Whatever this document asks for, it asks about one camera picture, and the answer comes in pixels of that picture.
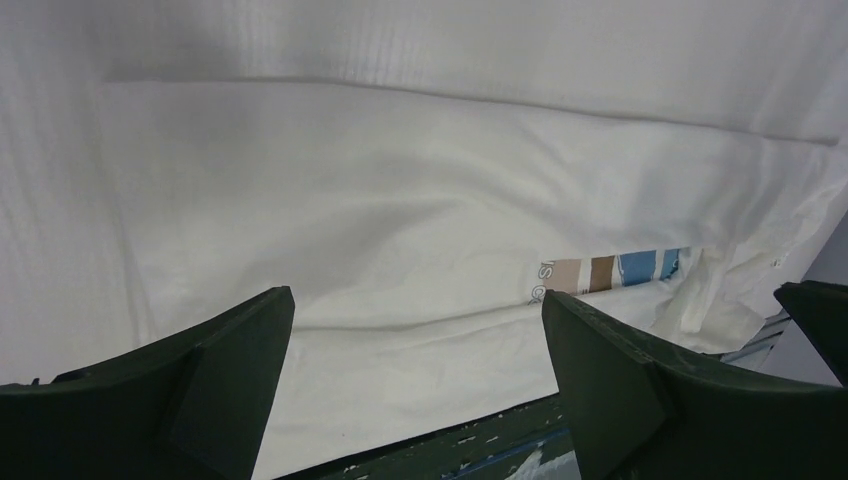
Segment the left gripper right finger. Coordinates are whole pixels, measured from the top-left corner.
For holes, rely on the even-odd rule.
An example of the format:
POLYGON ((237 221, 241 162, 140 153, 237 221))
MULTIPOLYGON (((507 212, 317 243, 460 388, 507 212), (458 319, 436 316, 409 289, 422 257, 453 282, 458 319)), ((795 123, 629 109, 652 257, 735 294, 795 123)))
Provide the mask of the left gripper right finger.
POLYGON ((847 391, 725 364, 563 292, 542 304, 585 479, 843 479, 847 391))

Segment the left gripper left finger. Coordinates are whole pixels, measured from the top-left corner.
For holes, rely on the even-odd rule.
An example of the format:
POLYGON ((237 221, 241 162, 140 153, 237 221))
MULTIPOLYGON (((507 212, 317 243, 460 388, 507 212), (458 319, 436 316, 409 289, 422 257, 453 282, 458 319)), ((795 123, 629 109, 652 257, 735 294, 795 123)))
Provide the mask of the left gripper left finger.
POLYGON ((1 389, 5 479, 248 479, 294 320, 286 286, 126 354, 1 389))

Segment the white printed t shirt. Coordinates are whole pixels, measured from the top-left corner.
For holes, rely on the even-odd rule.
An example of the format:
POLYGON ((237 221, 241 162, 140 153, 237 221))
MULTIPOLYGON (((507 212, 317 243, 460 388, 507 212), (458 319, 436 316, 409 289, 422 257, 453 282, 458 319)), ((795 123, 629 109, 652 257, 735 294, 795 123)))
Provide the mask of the white printed t shirt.
POLYGON ((271 479, 553 394, 540 301, 741 348, 847 207, 843 1, 5 1, 1 379, 277 285, 271 479))

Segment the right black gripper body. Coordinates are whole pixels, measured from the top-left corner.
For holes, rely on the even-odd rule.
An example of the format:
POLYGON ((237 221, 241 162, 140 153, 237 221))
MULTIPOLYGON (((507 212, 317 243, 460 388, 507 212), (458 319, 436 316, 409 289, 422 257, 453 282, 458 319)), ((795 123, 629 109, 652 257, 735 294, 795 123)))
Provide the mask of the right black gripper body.
POLYGON ((847 286, 813 280, 785 283, 774 297, 817 353, 847 385, 847 286))

